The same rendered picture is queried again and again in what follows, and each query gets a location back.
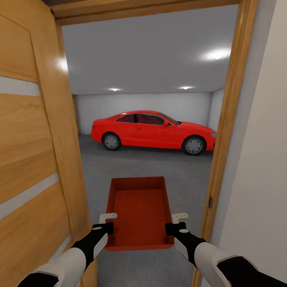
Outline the storage box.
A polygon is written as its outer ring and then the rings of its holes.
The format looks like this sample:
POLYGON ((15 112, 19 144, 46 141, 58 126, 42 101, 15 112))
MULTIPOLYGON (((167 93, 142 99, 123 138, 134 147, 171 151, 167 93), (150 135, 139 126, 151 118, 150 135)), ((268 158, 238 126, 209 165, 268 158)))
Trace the storage box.
POLYGON ((167 236, 165 224, 172 223, 164 177, 113 178, 107 213, 117 218, 114 233, 108 235, 105 250, 132 251, 170 249, 174 236, 167 236))

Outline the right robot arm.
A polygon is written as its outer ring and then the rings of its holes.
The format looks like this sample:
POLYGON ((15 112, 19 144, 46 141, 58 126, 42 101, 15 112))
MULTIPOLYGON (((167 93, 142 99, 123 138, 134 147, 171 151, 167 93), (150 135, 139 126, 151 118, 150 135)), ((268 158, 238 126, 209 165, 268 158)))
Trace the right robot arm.
POLYGON ((176 249, 200 271, 211 287, 287 287, 268 276, 247 257, 218 248, 190 234, 185 222, 187 213, 172 214, 172 223, 165 224, 167 236, 174 236, 176 249))

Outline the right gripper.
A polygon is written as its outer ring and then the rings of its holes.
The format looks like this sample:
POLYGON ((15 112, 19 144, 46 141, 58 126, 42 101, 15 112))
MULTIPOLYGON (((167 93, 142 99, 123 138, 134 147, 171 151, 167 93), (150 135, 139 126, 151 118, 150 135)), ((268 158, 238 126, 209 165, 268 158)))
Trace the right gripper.
POLYGON ((171 236, 174 235, 174 230, 177 227, 186 228, 185 222, 179 222, 179 224, 167 223, 165 224, 166 235, 171 236))

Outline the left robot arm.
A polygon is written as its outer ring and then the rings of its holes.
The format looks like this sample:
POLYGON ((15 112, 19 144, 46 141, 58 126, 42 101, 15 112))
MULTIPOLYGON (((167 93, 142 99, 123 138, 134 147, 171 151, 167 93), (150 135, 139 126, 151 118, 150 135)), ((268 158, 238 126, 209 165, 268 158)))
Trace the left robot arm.
POLYGON ((116 213, 100 215, 99 224, 94 224, 91 233, 76 241, 72 248, 59 257, 36 268, 17 287, 75 287, 83 272, 106 246, 108 235, 114 233, 116 213))

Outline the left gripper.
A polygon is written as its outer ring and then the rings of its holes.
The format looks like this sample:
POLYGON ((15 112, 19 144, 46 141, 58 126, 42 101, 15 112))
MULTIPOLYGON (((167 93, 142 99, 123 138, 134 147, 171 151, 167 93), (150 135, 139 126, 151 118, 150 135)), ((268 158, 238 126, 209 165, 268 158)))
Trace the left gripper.
POLYGON ((92 226, 92 228, 95 228, 95 227, 98 227, 98 226, 103 226, 106 228, 106 232, 108 235, 111 235, 114 233, 114 223, 111 222, 111 223, 105 223, 105 224, 94 224, 92 226))

